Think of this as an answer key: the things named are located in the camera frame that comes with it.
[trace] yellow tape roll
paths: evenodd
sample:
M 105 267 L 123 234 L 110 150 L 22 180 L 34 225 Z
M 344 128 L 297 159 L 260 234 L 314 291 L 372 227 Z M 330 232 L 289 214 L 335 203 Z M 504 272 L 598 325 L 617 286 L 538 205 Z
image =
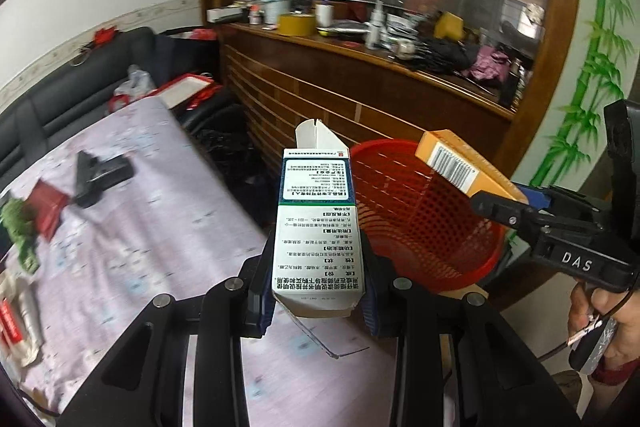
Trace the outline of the yellow tape roll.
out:
M 278 19 L 278 33 L 289 37 L 306 37 L 316 32 L 316 16 L 285 13 Z

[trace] yellow container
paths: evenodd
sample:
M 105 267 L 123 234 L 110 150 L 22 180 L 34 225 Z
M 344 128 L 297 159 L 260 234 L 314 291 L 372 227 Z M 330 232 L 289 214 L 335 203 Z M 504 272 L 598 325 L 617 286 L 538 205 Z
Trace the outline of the yellow container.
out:
M 308 37 L 316 32 L 316 16 L 285 13 L 278 19 L 278 33 L 289 37 Z
M 443 13 L 438 22 L 436 22 L 433 36 L 437 39 L 446 38 L 452 41 L 461 41 L 465 36 L 465 32 L 462 29 L 462 19 L 450 12 Z

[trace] green vegetable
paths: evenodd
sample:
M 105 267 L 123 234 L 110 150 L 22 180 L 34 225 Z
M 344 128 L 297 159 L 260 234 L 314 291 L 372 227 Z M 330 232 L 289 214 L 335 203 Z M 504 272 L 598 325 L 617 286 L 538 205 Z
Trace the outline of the green vegetable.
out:
M 37 233 L 29 206 L 20 198 L 10 198 L 0 210 L 0 221 L 18 249 L 18 261 L 22 269 L 27 273 L 35 273 L 40 263 L 34 248 Z

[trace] finger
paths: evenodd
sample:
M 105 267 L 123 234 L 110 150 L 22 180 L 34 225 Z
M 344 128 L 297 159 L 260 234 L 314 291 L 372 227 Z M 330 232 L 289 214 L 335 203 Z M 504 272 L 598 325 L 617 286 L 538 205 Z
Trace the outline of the finger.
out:
M 589 307 L 589 299 L 584 292 L 584 287 L 578 283 L 571 291 L 571 311 L 580 315 L 587 315 Z
M 625 296 L 626 293 L 610 293 L 597 288 L 591 295 L 591 303 L 600 313 L 607 313 Z M 614 318 L 621 324 L 640 325 L 640 293 L 634 292 L 625 305 L 616 312 Z
M 586 328 L 588 325 L 589 317 L 587 317 L 587 315 L 576 313 L 573 311 L 569 312 L 569 321 L 566 327 L 569 331 L 569 336 L 573 335 L 582 328 Z

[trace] orange box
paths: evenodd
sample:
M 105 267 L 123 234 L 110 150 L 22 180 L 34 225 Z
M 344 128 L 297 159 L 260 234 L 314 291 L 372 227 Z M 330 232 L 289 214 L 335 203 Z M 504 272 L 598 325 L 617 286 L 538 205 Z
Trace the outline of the orange box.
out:
M 511 200 L 529 202 L 504 174 L 449 130 L 425 132 L 415 155 L 469 197 L 485 190 Z

